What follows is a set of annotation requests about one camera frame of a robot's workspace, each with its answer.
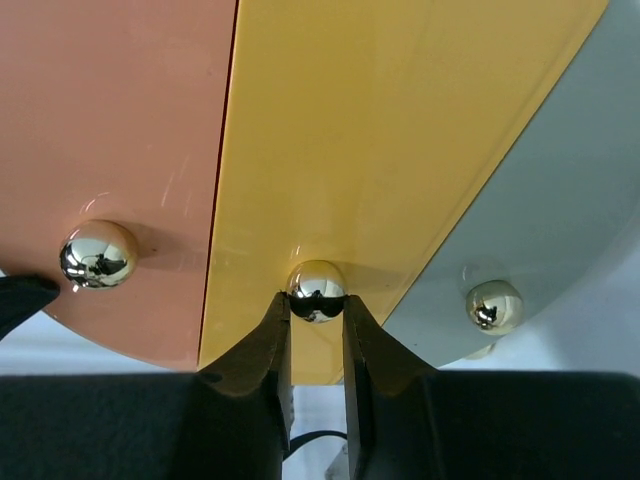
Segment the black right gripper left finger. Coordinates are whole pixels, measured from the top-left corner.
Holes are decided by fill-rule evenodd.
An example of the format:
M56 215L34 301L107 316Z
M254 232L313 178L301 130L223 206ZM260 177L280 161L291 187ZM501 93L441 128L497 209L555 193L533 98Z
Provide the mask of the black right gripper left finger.
M287 296L196 373L1 381L5 479L278 479L289 445Z

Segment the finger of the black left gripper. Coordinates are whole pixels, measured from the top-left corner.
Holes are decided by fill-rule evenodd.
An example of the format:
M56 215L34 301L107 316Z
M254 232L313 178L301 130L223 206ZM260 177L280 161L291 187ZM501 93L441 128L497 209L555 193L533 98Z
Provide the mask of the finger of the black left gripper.
M43 310L60 294L59 285L38 275L0 279L0 339Z

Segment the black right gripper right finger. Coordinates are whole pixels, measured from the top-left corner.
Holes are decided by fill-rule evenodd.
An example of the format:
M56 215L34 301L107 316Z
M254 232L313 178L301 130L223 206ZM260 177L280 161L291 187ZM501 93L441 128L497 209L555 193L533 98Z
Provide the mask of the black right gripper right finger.
M354 479L635 479L639 381L615 373L439 370L364 302L343 310Z

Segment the cylindrical beige drawer container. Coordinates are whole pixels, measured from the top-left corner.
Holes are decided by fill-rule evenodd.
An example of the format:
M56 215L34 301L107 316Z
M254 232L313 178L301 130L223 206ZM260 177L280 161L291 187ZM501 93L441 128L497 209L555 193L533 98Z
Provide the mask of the cylindrical beige drawer container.
M443 366L636 243L635 1L5 1L1 269L172 370L312 261Z

